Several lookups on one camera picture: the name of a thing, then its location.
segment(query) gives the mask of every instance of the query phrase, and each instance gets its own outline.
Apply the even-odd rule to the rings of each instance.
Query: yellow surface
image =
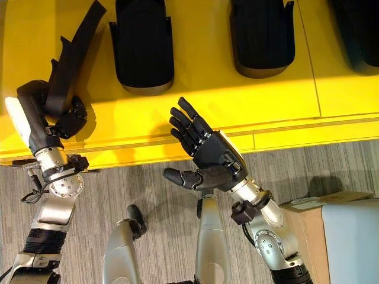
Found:
[[[180,96],[242,152],[367,139],[366,126],[359,125],[371,125],[370,137],[379,137],[379,78],[359,76],[343,61],[326,1],[296,2],[295,61],[267,79],[235,71],[230,0],[167,1],[175,82],[163,95],[146,97],[128,93],[117,81],[108,28],[115,21],[114,0],[102,0],[108,11],[76,86],[88,106],[88,123],[65,141],[66,150],[86,154],[92,168],[185,159],[168,124]],[[31,156],[11,124],[4,97],[15,96],[29,80],[49,78],[50,59],[58,59],[62,48],[59,37],[72,39],[91,2],[0,5],[0,163]]]
[[[299,0],[322,117],[379,112],[379,75],[350,67],[329,0]]]

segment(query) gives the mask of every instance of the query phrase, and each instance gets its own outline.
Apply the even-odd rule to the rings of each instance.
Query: black object held by robotic hand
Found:
[[[87,121],[87,112],[81,99],[72,99],[72,108],[63,114],[56,125],[49,125],[46,116],[46,96],[49,84],[34,80],[17,88],[17,98],[30,127],[29,148],[33,155],[43,148],[63,148],[60,138],[69,139],[79,132]]]
[[[116,0],[110,22],[117,78],[126,90],[156,95],[174,81],[171,19],[164,0]]]
[[[358,73],[379,73],[379,2],[332,0],[337,23],[352,67]]]
[[[106,11],[95,0],[72,41],[63,36],[60,38],[62,41],[62,53],[59,61],[52,59],[53,70],[50,75],[49,92],[46,98],[45,109],[50,115],[59,118],[68,112],[73,97],[72,83],[82,66],[100,19]]]
[[[283,72],[295,58],[294,1],[232,0],[230,30],[237,71],[249,78]]]
[[[170,123],[175,127],[171,134],[193,157],[199,170],[180,172],[168,168],[163,176],[185,189],[198,191],[213,188],[228,191],[247,177],[245,161],[225,136],[213,131],[184,98],[180,98],[178,104],[188,116],[176,108],[171,109]]]

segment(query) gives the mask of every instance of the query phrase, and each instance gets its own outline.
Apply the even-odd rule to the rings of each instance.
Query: black cable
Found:
[[[4,278],[8,275],[8,273],[11,270],[12,270],[12,266],[6,272],[4,272],[4,274],[2,276],[0,276],[0,282],[4,280]]]
[[[246,223],[242,224],[242,230],[243,230],[245,237],[248,239],[248,241],[255,247],[255,243],[254,243],[251,235],[249,234],[248,228],[246,228]]]
[[[68,175],[64,175],[64,176],[61,176],[57,179],[53,179],[53,180],[50,180],[49,182],[46,182],[41,189],[33,189],[32,192],[26,194],[26,196],[24,196],[23,198],[21,198],[21,202],[22,203],[26,203],[26,204],[35,204],[37,203],[42,195],[44,193],[48,193],[49,191],[48,190],[45,190],[46,187],[48,185],[50,185],[51,183],[53,182],[57,182],[58,180],[61,180],[61,179],[64,179],[64,178],[68,178],[69,176],[74,176],[74,175],[77,175],[78,173],[77,172],[73,172],[73,173],[70,173]]]

